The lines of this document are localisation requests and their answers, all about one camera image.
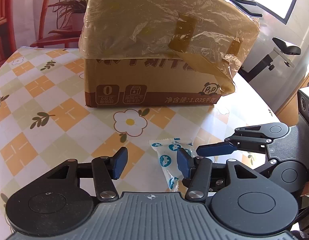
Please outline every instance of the table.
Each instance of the table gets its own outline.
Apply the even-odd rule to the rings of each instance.
[[[85,106],[84,60],[78,49],[18,49],[0,68],[0,239],[11,233],[7,199],[64,160],[90,162],[125,146],[129,159],[114,181],[118,193],[164,192],[169,189],[149,140],[191,138],[196,148],[223,141],[236,127],[279,121],[239,74],[233,80],[236,92],[214,106],[133,108],[147,113],[147,126],[137,137],[122,138],[114,129],[114,114],[128,108]],[[229,158],[252,168],[265,161],[262,154],[241,151],[214,161]],[[81,187],[95,194],[92,179],[82,179]],[[179,189],[186,191],[182,185]]]

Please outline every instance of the camera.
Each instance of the camera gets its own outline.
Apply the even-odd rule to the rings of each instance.
[[[309,124],[309,83],[307,87],[300,88],[297,93],[299,114]]]

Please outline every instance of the white wall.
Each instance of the white wall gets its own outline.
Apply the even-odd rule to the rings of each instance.
[[[58,0],[49,0],[48,4],[56,2],[58,2]],[[42,4],[43,0],[12,0],[13,28],[16,48],[29,46],[38,40]],[[46,13],[44,38],[53,35],[48,34],[48,32],[56,29],[57,13],[53,13],[52,10],[52,8],[48,8]],[[45,47],[63,48],[64,45],[58,44]]]
[[[33,0],[12,0],[12,16],[16,48],[29,46],[36,40]]]
[[[243,68],[252,69],[266,54],[276,46],[273,37],[281,38],[300,46],[301,55],[288,56],[295,68],[287,67],[278,56],[272,62],[275,68],[264,69],[250,85],[264,99],[273,111],[276,111],[295,89],[309,64],[309,0],[297,0],[287,25],[259,7],[251,6],[253,12],[261,12],[260,33],[248,54]]]

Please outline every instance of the icon on box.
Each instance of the icon on box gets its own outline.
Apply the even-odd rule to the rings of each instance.
[[[98,105],[115,105],[119,101],[118,85],[98,85],[96,103]]]
[[[140,95],[141,86],[132,86],[130,89],[130,95]]]
[[[140,104],[144,101],[147,92],[146,85],[128,85],[126,86],[123,103]]]

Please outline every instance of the camera lens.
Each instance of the camera lens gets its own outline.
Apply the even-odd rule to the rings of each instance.
[[[304,98],[301,98],[301,107],[302,107],[302,110],[304,111],[304,110],[305,110],[305,101],[304,101]]]

